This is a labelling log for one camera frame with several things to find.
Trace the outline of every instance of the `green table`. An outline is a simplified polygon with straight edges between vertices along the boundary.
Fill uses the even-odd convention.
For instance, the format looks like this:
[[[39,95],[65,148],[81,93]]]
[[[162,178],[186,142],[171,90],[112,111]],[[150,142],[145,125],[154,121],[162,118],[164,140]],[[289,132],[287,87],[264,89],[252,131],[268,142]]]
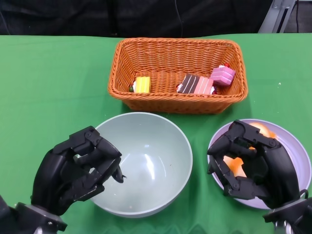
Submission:
[[[68,234],[263,234],[265,211],[224,197],[206,175],[208,143],[222,125],[240,118],[274,122],[312,153],[312,34],[223,35],[242,48],[249,95],[220,115],[161,114],[186,134],[193,171],[180,196],[151,217],[126,219],[91,201],[63,215]],[[33,179],[46,152],[71,133],[129,110],[107,93],[120,39],[0,37],[0,194],[13,206],[30,202]]]

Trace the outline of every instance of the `toy cake slice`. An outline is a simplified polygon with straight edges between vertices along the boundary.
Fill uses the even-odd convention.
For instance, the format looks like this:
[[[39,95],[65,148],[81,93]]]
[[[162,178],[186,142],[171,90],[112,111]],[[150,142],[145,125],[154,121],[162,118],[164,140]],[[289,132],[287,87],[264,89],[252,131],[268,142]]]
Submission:
[[[206,77],[186,74],[177,92],[182,94],[211,94],[213,80]]]

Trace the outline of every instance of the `bowl rim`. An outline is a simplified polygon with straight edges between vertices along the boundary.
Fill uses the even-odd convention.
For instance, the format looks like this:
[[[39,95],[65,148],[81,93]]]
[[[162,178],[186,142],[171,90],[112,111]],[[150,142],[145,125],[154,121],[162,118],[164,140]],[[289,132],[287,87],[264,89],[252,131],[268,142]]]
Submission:
[[[193,152],[192,152],[192,148],[191,148],[191,145],[189,143],[189,140],[187,139],[187,137],[185,136],[184,132],[176,125],[174,124],[172,121],[166,119],[165,117],[162,117],[162,116],[159,116],[159,115],[156,115],[156,114],[152,114],[152,113],[147,113],[147,112],[130,112],[130,113],[125,113],[125,114],[121,114],[121,115],[118,115],[118,116],[114,116],[104,122],[102,122],[99,126],[96,127],[96,129],[98,129],[99,127],[101,127],[103,124],[107,123],[108,121],[111,121],[115,118],[118,118],[118,117],[121,117],[121,116],[127,116],[127,115],[150,115],[150,116],[155,116],[155,117],[158,117],[158,118],[161,118],[167,122],[169,122],[170,124],[172,124],[174,127],[176,127],[180,133],[184,136],[184,139],[186,140],[186,143],[189,147],[189,150],[190,150],[190,156],[191,156],[191,163],[190,163],[190,168],[189,168],[189,171],[187,173],[187,177],[186,177],[186,180],[184,181],[184,183],[182,184],[181,188],[178,189],[178,191],[173,195],[171,196],[169,199],[166,200],[166,202],[164,202],[163,204],[161,205],[158,205],[152,209],[149,209],[149,210],[145,210],[145,211],[141,211],[141,212],[120,212],[120,211],[115,211],[115,210],[112,210],[112,209],[109,209],[107,207],[102,207],[100,205],[97,204],[97,202],[95,202],[94,200],[94,197],[91,198],[91,200],[93,201],[93,203],[95,203],[97,206],[99,206],[100,208],[108,211],[108,212],[111,212],[113,214],[117,214],[117,215],[124,215],[124,216],[138,216],[138,215],[145,215],[145,214],[148,214],[148,213],[152,213],[154,211],[157,211],[159,210],[160,208],[162,207],[166,207],[166,205],[169,203],[171,203],[180,193],[181,191],[184,189],[185,185],[187,184],[187,182],[189,181],[190,179],[190,176],[191,176],[191,172],[192,172],[192,167],[193,167]]]

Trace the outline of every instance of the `wicker basket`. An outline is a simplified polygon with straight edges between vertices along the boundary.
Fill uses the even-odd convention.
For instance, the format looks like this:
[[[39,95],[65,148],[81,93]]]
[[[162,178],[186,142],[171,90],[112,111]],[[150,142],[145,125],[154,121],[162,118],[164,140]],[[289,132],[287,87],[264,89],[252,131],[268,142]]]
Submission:
[[[176,92],[186,73],[210,77],[214,68],[226,62],[236,75],[216,95]],[[150,93],[129,92],[139,76],[151,77]],[[248,87],[242,52],[233,41],[133,38],[116,47],[108,92],[136,111],[216,114],[245,99]]]

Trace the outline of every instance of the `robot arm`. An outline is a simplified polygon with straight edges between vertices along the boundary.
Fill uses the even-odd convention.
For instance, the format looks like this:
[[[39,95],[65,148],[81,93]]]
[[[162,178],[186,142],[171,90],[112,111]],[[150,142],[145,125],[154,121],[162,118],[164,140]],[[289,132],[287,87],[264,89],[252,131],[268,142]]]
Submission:
[[[0,197],[0,233],[64,231],[67,225],[60,215],[71,204],[103,192],[103,183],[110,176],[123,183],[120,157],[121,153],[94,127],[70,135],[45,155],[34,180],[31,205],[18,203],[11,208]]]
[[[273,222],[277,232],[307,234],[312,226],[312,200],[300,199],[298,179],[293,163],[276,139],[242,121],[234,121],[229,130],[208,149],[208,173],[215,173],[224,186],[224,195],[240,199],[256,196],[271,209],[266,222]],[[224,155],[243,160],[246,177],[235,177]]]

